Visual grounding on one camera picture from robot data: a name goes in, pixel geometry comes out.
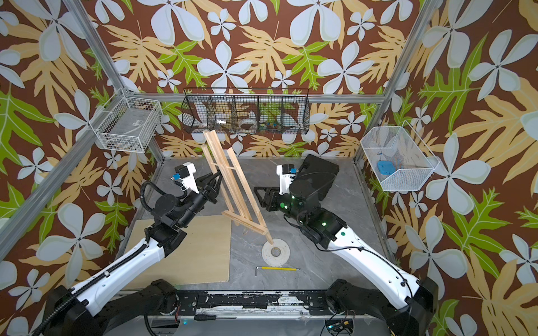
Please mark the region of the wooden easel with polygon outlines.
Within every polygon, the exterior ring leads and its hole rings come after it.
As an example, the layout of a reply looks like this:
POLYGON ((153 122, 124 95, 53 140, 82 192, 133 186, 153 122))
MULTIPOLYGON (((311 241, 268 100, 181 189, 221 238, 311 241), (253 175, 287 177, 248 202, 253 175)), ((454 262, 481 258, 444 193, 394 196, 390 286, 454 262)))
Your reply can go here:
POLYGON ((264 236, 269 244, 274 244, 235 151, 232 148, 223 149, 214 130, 205 130, 203 135, 206 143, 202 145, 202 150, 206 161, 211 171, 219 172, 224 181, 221 190, 227 209, 222 214, 235 225, 242 225, 264 236))

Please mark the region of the plywood canvas board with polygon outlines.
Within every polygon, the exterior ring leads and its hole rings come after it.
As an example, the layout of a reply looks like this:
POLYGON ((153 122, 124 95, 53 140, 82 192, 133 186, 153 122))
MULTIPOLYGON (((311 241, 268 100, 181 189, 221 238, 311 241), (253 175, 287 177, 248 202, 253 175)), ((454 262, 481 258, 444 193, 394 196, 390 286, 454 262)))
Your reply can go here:
POLYGON ((174 286, 228 281, 231 229, 231 219, 226 216, 195 217, 184 230, 187 236, 180 246, 124 289, 142 289, 158 279, 164 279, 174 286))

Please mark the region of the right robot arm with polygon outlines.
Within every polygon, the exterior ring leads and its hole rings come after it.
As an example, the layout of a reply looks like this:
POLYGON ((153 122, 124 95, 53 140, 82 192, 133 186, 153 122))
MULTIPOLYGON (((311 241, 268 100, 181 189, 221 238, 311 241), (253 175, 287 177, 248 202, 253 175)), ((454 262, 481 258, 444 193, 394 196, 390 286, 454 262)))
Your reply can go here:
POLYGON ((294 180, 287 193, 278 187, 256 187, 259 204, 281 211, 321 252, 333 253, 354 267, 375 287, 335 281, 326 292, 335 313, 356 312, 383 320, 395 335, 424 335, 438 308, 438 286, 397 267, 368 244, 336 214, 321 207, 318 191, 308 180, 294 180))

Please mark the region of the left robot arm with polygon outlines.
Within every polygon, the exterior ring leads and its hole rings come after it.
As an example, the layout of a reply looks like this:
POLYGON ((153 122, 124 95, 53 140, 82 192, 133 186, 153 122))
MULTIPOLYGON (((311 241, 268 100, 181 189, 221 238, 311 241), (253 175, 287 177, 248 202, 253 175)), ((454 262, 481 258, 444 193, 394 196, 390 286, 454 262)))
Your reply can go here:
POLYGON ((104 335, 135 317, 171 310, 177 290, 163 279, 122 298, 115 296, 179 247, 187 236, 185 228, 205 204, 217 203, 221 181, 221 172, 208 173, 180 197, 162 193, 154 207, 146 208, 154 223, 139 243, 89 279, 54 290, 34 335, 104 335))

